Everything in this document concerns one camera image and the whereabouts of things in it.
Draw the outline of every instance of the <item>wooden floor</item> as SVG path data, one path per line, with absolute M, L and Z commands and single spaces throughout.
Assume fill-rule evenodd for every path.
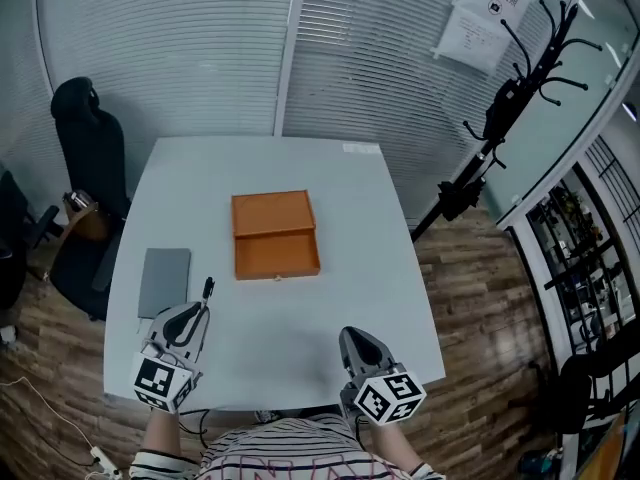
M 521 453 L 551 446 L 553 439 L 541 435 L 521 444 L 532 414 L 507 409 L 509 399 L 536 392 L 527 363 L 548 363 L 516 249 L 484 211 L 471 210 L 453 223 L 437 221 L 416 244 L 416 253 L 447 377 L 426 386 L 428 399 L 404 425 L 405 432 L 420 455 L 449 480 L 517 478 Z M 16 307 L 4 316 L 16 320 L 19 340 L 0 352 L 0 382 L 27 377 L 119 466 L 128 465 L 141 443 L 148 410 L 102 393 L 104 324 L 90 322 L 52 286 L 32 277 Z M 183 422 L 195 429 L 197 416 Z M 206 424 L 207 441 L 233 426 L 219 414 Z M 91 461 L 79 434 L 26 386 L 0 388 L 0 457 L 16 476 L 84 478 L 87 468 L 58 456 L 36 432 L 77 462 Z M 197 437 L 183 434 L 183 449 L 198 459 Z

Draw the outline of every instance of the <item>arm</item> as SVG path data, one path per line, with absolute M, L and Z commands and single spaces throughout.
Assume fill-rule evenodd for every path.
M 194 478 L 198 464 L 180 456 L 178 415 L 151 409 L 142 442 L 129 469 L 132 480 L 184 480 Z
M 384 426 L 371 423 L 369 428 L 373 441 L 373 451 L 376 455 L 392 462 L 409 474 L 423 464 L 424 461 L 414 451 L 407 438 L 404 437 L 397 423 Z
M 178 415 L 151 409 L 142 449 L 180 456 L 180 427 Z

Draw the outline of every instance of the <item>black office chair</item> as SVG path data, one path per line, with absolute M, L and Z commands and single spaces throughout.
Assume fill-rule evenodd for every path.
M 27 199 L 6 171 L 0 178 L 0 309 L 15 303 L 27 272 L 27 253 L 37 247 L 58 213 L 49 207 L 37 223 L 28 213 Z
M 117 119 L 98 108 L 91 80 L 73 78 L 56 90 L 51 114 L 73 190 L 82 190 L 109 219 L 104 241 L 71 231 L 58 251 L 49 279 L 92 319 L 105 320 L 113 267 L 129 211 L 124 175 L 124 138 Z
M 125 186 L 122 128 L 99 104 L 90 79 L 72 78 L 53 95 L 51 115 L 71 188 L 84 190 L 103 210 L 126 219 L 131 203 Z
M 611 393 L 607 389 L 599 398 L 592 398 L 596 379 L 606 377 L 640 353 L 639 338 L 640 319 L 636 319 L 622 327 L 613 338 L 603 341 L 590 354 L 569 357 L 560 375 L 545 378 L 539 365 L 529 363 L 538 374 L 539 395 L 534 403 L 539 411 L 525 439 L 545 427 L 560 434 L 577 434 L 587 417 L 601 419 L 617 414 L 625 405 L 640 399 L 640 375 L 631 376 L 629 383 L 618 393 Z M 524 398 L 508 403 L 510 408 L 530 405 L 531 400 Z

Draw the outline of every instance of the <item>power strip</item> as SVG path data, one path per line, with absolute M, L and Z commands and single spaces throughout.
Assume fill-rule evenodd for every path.
M 102 468 L 101 473 L 103 475 L 112 480 L 122 480 L 122 472 L 109 460 L 109 457 L 107 457 L 100 448 L 97 446 L 91 448 L 91 455 L 98 459 L 98 463 L 96 465 Z

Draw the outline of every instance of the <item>gray folder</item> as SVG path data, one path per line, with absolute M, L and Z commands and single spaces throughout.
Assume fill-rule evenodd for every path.
M 189 249 L 147 249 L 138 318 L 155 318 L 162 310 L 187 301 L 190 261 Z

